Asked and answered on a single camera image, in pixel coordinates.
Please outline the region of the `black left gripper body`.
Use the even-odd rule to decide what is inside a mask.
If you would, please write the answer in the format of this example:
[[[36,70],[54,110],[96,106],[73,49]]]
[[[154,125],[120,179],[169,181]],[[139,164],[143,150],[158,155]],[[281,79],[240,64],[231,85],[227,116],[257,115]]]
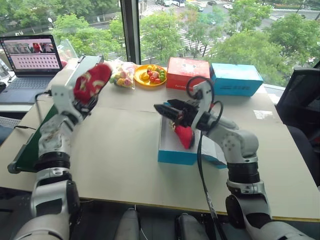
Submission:
[[[90,99],[87,103],[83,103],[76,99],[73,101],[73,106],[78,112],[80,112],[82,117],[90,116],[92,110],[92,99]]]

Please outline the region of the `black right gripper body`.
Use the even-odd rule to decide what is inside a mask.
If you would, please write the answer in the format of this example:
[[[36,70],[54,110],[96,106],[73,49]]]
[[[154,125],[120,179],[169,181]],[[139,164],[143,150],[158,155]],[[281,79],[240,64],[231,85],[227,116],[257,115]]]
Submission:
[[[176,108],[179,110],[179,117],[176,123],[183,127],[191,127],[192,123],[198,113],[200,102],[197,100],[187,100],[185,108]]]

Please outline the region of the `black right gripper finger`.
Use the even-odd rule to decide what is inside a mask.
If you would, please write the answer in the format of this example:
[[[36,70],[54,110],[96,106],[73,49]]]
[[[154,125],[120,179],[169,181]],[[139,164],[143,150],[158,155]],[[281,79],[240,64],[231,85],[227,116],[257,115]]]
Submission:
[[[168,105],[172,108],[185,108],[186,102],[179,99],[169,99],[167,101]]]
[[[178,119],[180,111],[166,104],[154,104],[155,110],[165,118],[172,121]]]

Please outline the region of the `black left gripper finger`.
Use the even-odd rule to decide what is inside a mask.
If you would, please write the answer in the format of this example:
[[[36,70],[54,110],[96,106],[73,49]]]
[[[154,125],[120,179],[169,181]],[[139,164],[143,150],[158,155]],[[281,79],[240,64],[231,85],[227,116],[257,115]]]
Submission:
[[[93,95],[89,99],[88,103],[86,104],[86,108],[88,110],[92,110],[97,105],[98,100],[99,100],[99,92],[97,94]]]

